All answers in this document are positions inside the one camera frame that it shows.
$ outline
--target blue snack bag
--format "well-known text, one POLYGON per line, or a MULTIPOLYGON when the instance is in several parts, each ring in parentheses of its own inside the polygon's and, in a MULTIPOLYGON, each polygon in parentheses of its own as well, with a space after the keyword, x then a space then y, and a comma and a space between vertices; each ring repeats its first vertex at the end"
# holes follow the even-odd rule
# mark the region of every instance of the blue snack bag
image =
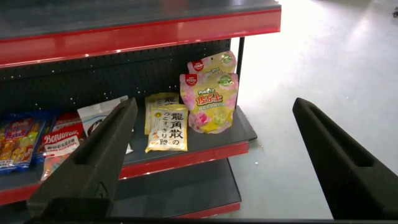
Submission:
POLYGON ((26 170, 46 125, 45 113, 9 114, 0 125, 0 173, 26 170))

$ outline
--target package logo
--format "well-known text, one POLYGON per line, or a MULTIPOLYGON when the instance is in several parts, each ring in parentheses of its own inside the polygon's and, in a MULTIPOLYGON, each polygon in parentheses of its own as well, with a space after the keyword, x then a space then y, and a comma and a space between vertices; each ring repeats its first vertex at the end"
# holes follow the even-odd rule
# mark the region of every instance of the package logo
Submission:
POLYGON ((195 69, 195 71, 200 72, 203 69, 203 62, 201 60, 196 61, 196 62, 192 62, 193 65, 193 69, 195 69))
POLYGON ((197 84, 198 76, 196 74, 186 74, 185 75, 185 83, 188 86, 194 86, 197 84))
POLYGON ((54 134, 54 135, 48 134, 48 135, 44 136, 44 141, 45 141, 44 144, 59 142, 62 139, 65 139, 67 137, 74 136, 77 134, 78 134, 77 130, 54 134))

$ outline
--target red shelf edge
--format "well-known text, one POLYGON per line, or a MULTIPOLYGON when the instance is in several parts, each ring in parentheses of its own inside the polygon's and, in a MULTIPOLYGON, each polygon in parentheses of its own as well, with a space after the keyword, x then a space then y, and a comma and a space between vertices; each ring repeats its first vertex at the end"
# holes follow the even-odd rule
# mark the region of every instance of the red shelf edge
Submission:
MULTIPOLYGON (((123 167, 119 178, 124 179, 138 177, 140 175, 151 174, 154 172, 162 172, 165 170, 181 168, 217 159, 224 159, 247 152, 249 152, 249 142, 244 141, 230 146, 209 149, 203 152, 184 154, 168 159, 161 159, 158 161, 123 167)), ((32 195, 32 193, 39 188, 39 186, 40 184, 33 184, 18 189, 0 191, 0 206, 28 199, 30 195, 32 195)))
POLYGON ((244 141, 230 146, 218 147, 216 149, 210 149, 203 152, 185 154, 168 159, 161 159, 153 162, 123 167, 120 173, 120 179, 138 177, 140 175, 152 174, 154 172, 161 172, 194 164, 200 164, 203 162, 210 162, 247 152, 249 152, 249 142, 244 141))
POLYGON ((231 203, 229 205, 223 205, 216 208, 206 209, 200 212, 193 212, 185 215, 177 216, 177 218, 207 218, 215 215, 221 215, 229 212, 238 211, 241 208, 241 203, 231 203))
POLYGON ((270 9, 5 39, 0 68, 279 32, 281 14, 270 9))

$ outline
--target lower shelf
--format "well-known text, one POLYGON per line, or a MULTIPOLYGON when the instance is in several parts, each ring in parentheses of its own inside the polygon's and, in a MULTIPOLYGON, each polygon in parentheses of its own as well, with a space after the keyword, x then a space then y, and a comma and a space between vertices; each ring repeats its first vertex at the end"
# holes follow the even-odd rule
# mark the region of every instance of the lower shelf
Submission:
MULTIPOLYGON (((224 159, 249 151, 249 140, 256 139, 249 121, 236 107, 231 128, 219 134, 200 134, 188 129, 188 152, 165 151, 145 153, 148 137, 144 135, 145 111, 137 114, 132 140, 134 152, 126 155, 120 178, 138 177, 164 170, 224 159)), ((0 205, 26 200, 39 187, 42 164, 27 172, 0 175, 0 205)))
MULTIPOLYGON (((239 210, 241 197, 228 159, 120 180, 112 217, 205 218, 239 210)), ((0 219, 23 222, 26 209, 0 207, 0 219)))

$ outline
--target white snack bag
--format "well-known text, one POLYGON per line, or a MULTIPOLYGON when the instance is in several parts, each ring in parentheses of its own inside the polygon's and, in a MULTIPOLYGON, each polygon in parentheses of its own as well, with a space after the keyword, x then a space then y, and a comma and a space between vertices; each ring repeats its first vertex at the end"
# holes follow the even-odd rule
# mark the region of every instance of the white snack bag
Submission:
MULTIPOLYGON (((113 100, 86 106, 77 110, 83 123, 83 128, 89 136, 96 127, 117 107, 120 102, 128 99, 128 96, 122 96, 113 100)), ((130 144, 127 146, 126 154, 132 152, 130 144)))

